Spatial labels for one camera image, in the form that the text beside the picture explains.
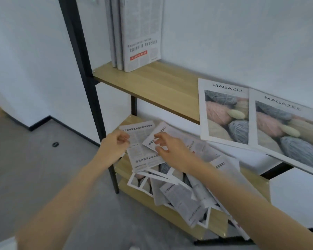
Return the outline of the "upright folded newspaper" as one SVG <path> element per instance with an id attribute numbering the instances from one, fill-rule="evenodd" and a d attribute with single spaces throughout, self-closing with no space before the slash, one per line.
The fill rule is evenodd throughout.
<path id="1" fill-rule="evenodd" d="M 115 45 L 115 38 L 114 38 L 112 3 L 111 3 L 111 0 L 104 0 L 104 1 L 105 1 L 105 10 L 106 10 L 112 66 L 117 67 L 117 55 L 116 55 L 116 45 Z"/>
<path id="2" fill-rule="evenodd" d="M 122 36 L 121 36 L 121 11 L 120 0 L 111 0 L 112 18 L 113 18 L 113 33 L 114 45 L 116 52 L 117 69 L 123 70 L 123 50 L 122 50 Z"/>

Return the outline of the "black metal shelf frame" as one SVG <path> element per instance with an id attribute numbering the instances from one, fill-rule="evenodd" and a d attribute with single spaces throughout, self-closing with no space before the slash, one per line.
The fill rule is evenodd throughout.
<path id="1" fill-rule="evenodd" d="M 102 141 L 106 136 L 104 120 L 102 117 L 100 104 L 96 92 L 96 85 L 99 83 L 92 75 L 92 68 L 88 56 L 87 45 L 84 37 L 83 27 L 80 20 L 79 9 L 76 0 L 58 0 L 63 18 L 67 27 L 68 35 L 71 41 L 71 45 L 75 54 L 76 62 L 79 68 L 80 76 L 84 85 L 84 89 L 87 95 L 88 103 L 92 112 L 93 120 L 97 129 L 98 136 Z M 137 97 L 131 94 L 131 113 L 134 116 L 137 115 Z M 291 166 L 286 163 L 279 163 L 274 168 L 264 172 L 261 176 L 266 180 L 270 180 L 273 177 L 290 170 Z M 114 166 L 109 168 L 109 174 L 113 183 L 114 192 L 119 194 L 120 189 L 118 187 L 117 177 Z M 240 237 L 229 237 L 209 240 L 197 240 L 194 242 L 195 246 L 207 247 L 207 246 L 230 246 L 230 245 L 253 245 L 253 241 L 245 241 Z"/>

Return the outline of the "yarn cover magazine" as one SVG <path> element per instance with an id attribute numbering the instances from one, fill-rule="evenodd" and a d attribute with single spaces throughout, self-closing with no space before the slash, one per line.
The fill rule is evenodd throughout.
<path id="1" fill-rule="evenodd" d="M 198 78 L 200 138 L 249 149 L 249 89 Z"/>
<path id="2" fill-rule="evenodd" d="M 313 109 L 249 89 L 249 146 L 313 175 Z"/>

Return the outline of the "newspaper sheet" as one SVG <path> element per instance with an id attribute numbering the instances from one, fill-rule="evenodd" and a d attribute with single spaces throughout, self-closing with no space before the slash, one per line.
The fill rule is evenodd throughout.
<path id="1" fill-rule="evenodd" d="M 151 134 L 143 141 L 143 145 L 147 148 L 150 148 L 153 151 L 156 151 L 155 148 L 160 146 L 155 144 L 156 138 L 154 135 L 159 132 L 165 132 L 172 137 L 178 138 L 182 140 L 182 142 L 186 145 L 186 147 L 194 153 L 196 156 L 201 157 L 208 146 L 208 144 L 192 135 L 184 133 L 170 125 L 166 122 L 160 122 L 158 126 L 152 131 Z"/>

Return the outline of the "person's left hand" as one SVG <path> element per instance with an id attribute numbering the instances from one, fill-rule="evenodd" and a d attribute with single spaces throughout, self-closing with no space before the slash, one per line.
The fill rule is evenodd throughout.
<path id="1" fill-rule="evenodd" d="M 130 146 L 128 144 L 117 144 L 117 138 L 130 138 L 130 135 L 123 130 L 115 130 L 102 139 L 99 150 L 94 156 L 93 164 L 103 169 L 109 168 L 117 162 Z"/>

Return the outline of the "heap of papers and magazines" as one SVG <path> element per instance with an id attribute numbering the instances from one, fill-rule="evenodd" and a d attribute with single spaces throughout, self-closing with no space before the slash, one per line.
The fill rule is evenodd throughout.
<path id="1" fill-rule="evenodd" d="M 155 206 L 163 205 L 175 210 L 190 228 L 197 224 L 207 228 L 214 209 L 226 214 L 245 240 L 250 239 L 205 185 L 195 177 L 171 168 L 167 163 L 132 173 L 127 185 L 152 197 Z"/>

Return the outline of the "newspaper with bold headline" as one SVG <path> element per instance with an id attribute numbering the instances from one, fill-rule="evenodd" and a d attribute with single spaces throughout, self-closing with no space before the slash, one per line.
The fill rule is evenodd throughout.
<path id="1" fill-rule="evenodd" d="M 133 169 L 132 172 L 137 173 L 164 163 L 164 160 L 157 152 L 142 144 L 155 129 L 155 123 L 153 121 L 121 125 L 119 129 L 130 136 L 130 146 L 126 151 Z"/>

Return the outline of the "person's right forearm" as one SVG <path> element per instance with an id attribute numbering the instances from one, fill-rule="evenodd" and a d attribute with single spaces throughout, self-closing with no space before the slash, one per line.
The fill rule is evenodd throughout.
<path id="1" fill-rule="evenodd" d="M 313 233 L 227 174 L 193 156 L 186 172 L 204 183 L 262 250 L 313 250 Z"/>

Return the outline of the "white garment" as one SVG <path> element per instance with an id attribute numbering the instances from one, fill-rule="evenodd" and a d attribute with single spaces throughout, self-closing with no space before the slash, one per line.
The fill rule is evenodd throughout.
<path id="1" fill-rule="evenodd" d="M 15 237 L 8 238 L 0 242 L 0 250 L 18 250 Z"/>

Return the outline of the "upright newspaper with red label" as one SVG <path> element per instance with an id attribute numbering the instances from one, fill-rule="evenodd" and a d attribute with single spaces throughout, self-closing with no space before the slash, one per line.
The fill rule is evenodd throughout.
<path id="1" fill-rule="evenodd" d="M 120 0 L 124 71 L 161 59 L 164 0 Z"/>

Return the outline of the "person's right hand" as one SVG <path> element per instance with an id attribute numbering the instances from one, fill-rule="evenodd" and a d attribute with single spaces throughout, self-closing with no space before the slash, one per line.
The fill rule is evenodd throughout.
<path id="1" fill-rule="evenodd" d="M 168 147 L 170 155 L 161 157 L 172 168 L 184 173 L 192 173 L 194 167 L 202 162 L 199 157 L 189 151 L 182 140 L 164 132 L 156 133 L 154 137 L 156 138 L 155 144 Z"/>

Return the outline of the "person's left forearm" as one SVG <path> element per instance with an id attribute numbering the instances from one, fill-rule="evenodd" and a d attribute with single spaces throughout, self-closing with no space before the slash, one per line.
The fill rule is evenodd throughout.
<path id="1" fill-rule="evenodd" d="M 16 233 L 17 250 L 62 250 L 100 175 L 113 164 L 94 158 Z"/>

